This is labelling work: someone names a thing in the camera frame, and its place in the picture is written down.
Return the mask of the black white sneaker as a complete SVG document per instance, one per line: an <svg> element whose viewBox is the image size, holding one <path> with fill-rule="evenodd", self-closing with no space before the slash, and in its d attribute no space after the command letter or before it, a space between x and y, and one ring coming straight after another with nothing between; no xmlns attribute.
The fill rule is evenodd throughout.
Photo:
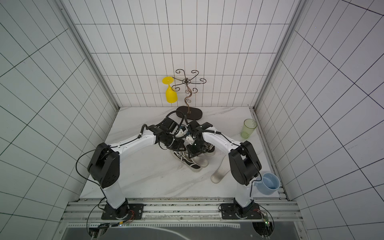
<svg viewBox="0 0 384 240"><path fill-rule="evenodd" d="M172 155L193 172L199 172L202 169L202 167L191 160L185 152L173 151Z"/></svg>
<svg viewBox="0 0 384 240"><path fill-rule="evenodd" d="M205 152L204 154L208 157L215 155L215 146L212 144L205 144Z"/></svg>

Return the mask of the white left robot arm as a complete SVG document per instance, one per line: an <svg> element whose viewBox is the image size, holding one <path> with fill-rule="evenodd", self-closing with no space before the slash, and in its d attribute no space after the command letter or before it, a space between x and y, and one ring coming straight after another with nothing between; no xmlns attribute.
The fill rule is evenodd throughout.
<svg viewBox="0 0 384 240"><path fill-rule="evenodd" d="M172 151L182 152L185 150L182 136L187 132L184 124L166 117L157 125L142 125L136 137L113 145L99 144L88 165L88 172L102 189L108 205L117 210L128 204L118 182L122 158L158 143Z"/></svg>

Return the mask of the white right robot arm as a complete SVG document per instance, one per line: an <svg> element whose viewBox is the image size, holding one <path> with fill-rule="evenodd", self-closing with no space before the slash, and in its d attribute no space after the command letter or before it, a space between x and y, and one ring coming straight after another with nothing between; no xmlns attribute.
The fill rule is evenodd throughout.
<svg viewBox="0 0 384 240"><path fill-rule="evenodd" d="M209 152L209 147L215 147L226 154L216 174L224 177L230 172L237 181L237 192L234 204L243 211L250 209L252 205L251 193L252 181L260 175L262 165L253 145L248 142L235 141L220 131L212 124L199 125L196 121L191 122L188 127L186 140L187 153L190 159Z"/></svg>

